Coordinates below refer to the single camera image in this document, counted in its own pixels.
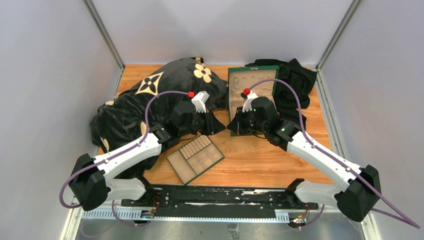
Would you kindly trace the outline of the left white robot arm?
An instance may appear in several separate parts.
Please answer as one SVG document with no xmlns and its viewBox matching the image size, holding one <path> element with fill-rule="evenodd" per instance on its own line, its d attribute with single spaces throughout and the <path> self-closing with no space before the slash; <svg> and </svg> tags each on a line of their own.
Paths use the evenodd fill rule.
<svg viewBox="0 0 424 240">
<path fill-rule="evenodd" d="M 78 157 L 67 185 L 84 211 L 113 200 L 135 200 L 142 207 L 149 206 L 153 193 L 146 180 L 117 176 L 176 146 L 185 135 L 209 136 L 225 129 L 212 110 L 198 112 L 192 102 L 182 101 L 168 119 L 154 125 L 142 137 L 102 155 L 90 157 L 85 153 Z"/>
</svg>

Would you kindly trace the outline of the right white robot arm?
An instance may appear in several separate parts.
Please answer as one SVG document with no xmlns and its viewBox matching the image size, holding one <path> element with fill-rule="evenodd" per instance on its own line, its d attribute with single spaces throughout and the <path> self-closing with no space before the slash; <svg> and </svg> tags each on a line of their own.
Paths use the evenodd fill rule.
<svg viewBox="0 0 424 240">
<path fill-rule="evenodd" d="M 380 175 L 367 165 L 361 167 L 335 154 L 291 120 L 283 119 L 267 97 L 248 99 L 236 109 L 227 129 L 239 136 L 260 133 L 268 142 L 307 161 L 324 173 L 332 184 L 314 183 L 302 178 L 294 180 L 286 189 L 286 204 L 298 209 L 304 203 L 337 207 L 347 218 L 361 222 L 380 200 Z"/>
</svg>

